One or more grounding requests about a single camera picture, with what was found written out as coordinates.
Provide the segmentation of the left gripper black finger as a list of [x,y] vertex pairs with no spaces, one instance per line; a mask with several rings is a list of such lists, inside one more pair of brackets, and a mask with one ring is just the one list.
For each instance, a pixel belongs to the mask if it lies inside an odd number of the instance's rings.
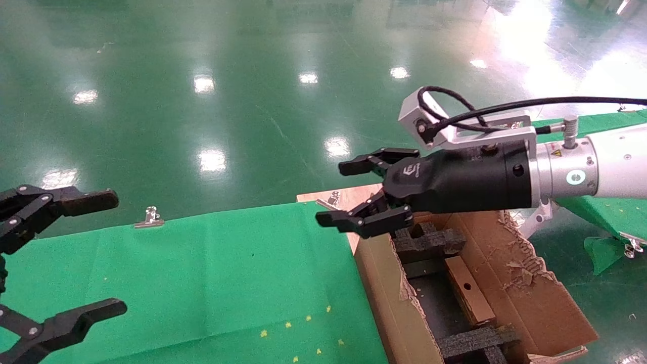
[[127,312],[120,299],[106,299],[60,312],[38,323],[2,305],[1,326],[19,336],[11,348],[1,354],[2,363],[40,363],[52,352],[81,343],[97,322],[110,320]]
[[21,185],[1,193],[1,252],[14,254],[60,217],[74,217],[115,209],[112,189],[83,193],[74,186],[42,189]]

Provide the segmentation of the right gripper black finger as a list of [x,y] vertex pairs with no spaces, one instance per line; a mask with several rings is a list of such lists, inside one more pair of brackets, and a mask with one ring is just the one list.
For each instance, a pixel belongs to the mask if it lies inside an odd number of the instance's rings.
[[374,173],[380,177],[385,177],[388,169],[393,164],[409,157],[420,157],[419,150],[411,148],[379,148],[371,154],[358,155],[352,160],[338,163],[338,170],[343,176]]
[[325,210],[315,214],[323,228],[339,233],[354,233],[361,238],[378,237],[408,228],[413,224],[413,210],[407,204],[393,204],[384,191],[356,205],[351,210]]

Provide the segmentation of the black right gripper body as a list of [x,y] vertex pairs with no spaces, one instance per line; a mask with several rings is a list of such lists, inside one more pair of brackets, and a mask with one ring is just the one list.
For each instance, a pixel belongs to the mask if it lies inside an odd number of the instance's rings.
[[382,189],[390,205],[429,213],[523,209],[533,199],[523,141],[402,159],[387,170]]

